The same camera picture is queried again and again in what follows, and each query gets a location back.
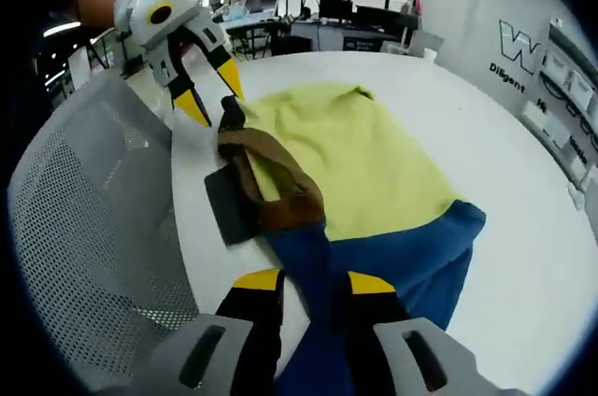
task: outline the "mesh chair back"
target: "mesh chair back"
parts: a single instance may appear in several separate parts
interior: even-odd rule
[[[31,299],[91,390],[126,385],[198,314],[178,245],[170,140],[105,72],[56,109],[10,181],[10,226]]]

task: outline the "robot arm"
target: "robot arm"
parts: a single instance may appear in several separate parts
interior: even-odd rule
[[[231,92],[243,99],[235,61],[224,47],[224,32],[198,0],[118,0],[115,20],[145,49],[154,78],[170,91],[173,104],[193,119],[211,125],[181,61],[183,45],[199,47]]]

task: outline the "brown leather strap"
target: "brown leather strap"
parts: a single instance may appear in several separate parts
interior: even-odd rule
[[[237,167],[241,185],[248,197],[259,205],[260,224],[264,229],[297,228],[324,219],[324,204],[318,186],[273,136],[253,128],[222,131],[218,133],[218,144],[221,154],[227,147],[244,148],[228,159]],[[245,150],[272,163],[289,176],[290,185],[276,183],[280,200],[274,202],[263,200]]]

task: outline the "blue fabric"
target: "blue fabric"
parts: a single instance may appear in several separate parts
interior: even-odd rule
[[[485,221],[477,207],[455,201],[440,218],[399,233],[329,242],[323,223],[266,233],[311,320],[276,383],[276,394],[353,394],[343,334],[331,329],[337,319],[335,288],[348,271],[384,279],[411,317],[426,317],[446,329]]]

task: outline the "white round table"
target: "white round table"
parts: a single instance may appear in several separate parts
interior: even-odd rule
[[[222,242],[204,178],[223,166],[216,130],[220,99],[229,92],[201,69],[192,77],[215,126],[175,112],[172,173],[189,280],[200,311],[213,313],[236,278],[278,264],[255,241],[228,248]],[[321,81],[355,83],[375,94],[454,188],[488,216],[448,333],[476,354],[478,370],[494,384],[534,394],[548,385],[583,342],[596,311],[598,247],[565,175],[536,139],[488,95],[417,58],[302,53],[244,62],[239,72],[248,101]],[[278,371],[308,323],[289,282],[284,310]]]

